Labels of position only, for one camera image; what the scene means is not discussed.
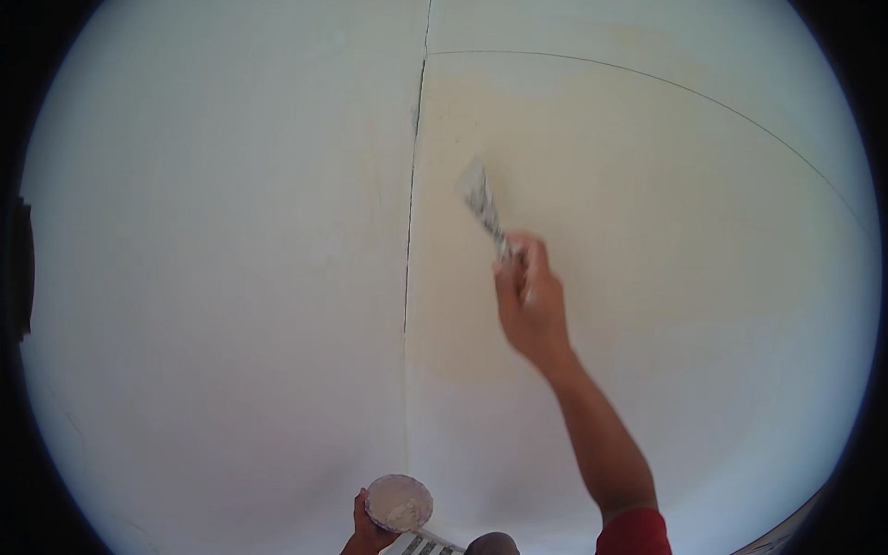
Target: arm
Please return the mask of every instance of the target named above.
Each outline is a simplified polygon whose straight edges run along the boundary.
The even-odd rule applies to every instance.
[[[509,343],[549,382],[576,462],[605,524],[638,507],[657,508],[644,456],[570,346],[564,293],[543,243],[507,234],[517,254],[494,264],[500,322]]]
[[[367,490],[361,488],[354,498],[354,534],[345,544],[342,555],[377,555],[398,539],[399,534],[383,530],[370,520],[364,511],[366,500]]]

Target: person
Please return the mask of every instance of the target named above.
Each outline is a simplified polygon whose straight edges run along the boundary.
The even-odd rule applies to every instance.
[[[671,555],[651,470],[570,344],[564,292],[543,241],[516,232],[506,237],[512,256],[493,268],[500,324],[511,346],[555,392],[583,482],[604,520],[596,553]],[[398,537],[369,519],[366,498],[364,489],[355,497],[355,534],[343,555],[377,555]],[[518,553],[511,537],[493,532],[470,543],[465,555]]]

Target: white wall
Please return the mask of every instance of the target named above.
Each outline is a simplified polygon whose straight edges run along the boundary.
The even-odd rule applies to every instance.
[[[453,193],[476,152],[504,223],[549,241],[675,552],[743,546],[832,470],[880,245],[853,119],[790,8],[429,9],[108,3],[68,55],[26,160],[22,350],[115,551],[337,552],[387,472],[429,486],[449,541],[589,550],[557,406],[503,342]]]

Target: red shirt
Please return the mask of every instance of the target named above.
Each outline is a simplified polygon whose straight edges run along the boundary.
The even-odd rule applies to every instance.
[[[596,555],[672,555],[666,521],[655,509],[632,509],[601,531]]]

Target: hand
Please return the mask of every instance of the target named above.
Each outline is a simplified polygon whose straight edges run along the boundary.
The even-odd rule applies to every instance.
[[[367,501],[367,490],[361,488],[361,492],[354,498],[354,535],[349,544],[353,544],[356,552],[361,555],[364,553],[377,555],[398,539],[400,534],[383,530],[370,520],[364,511],[365,501]]]
[[[561,281],[549,270],[543,241],[509,232],[510,258],[494,263],[496,299],[506,339],[543,374],[571,353]]]

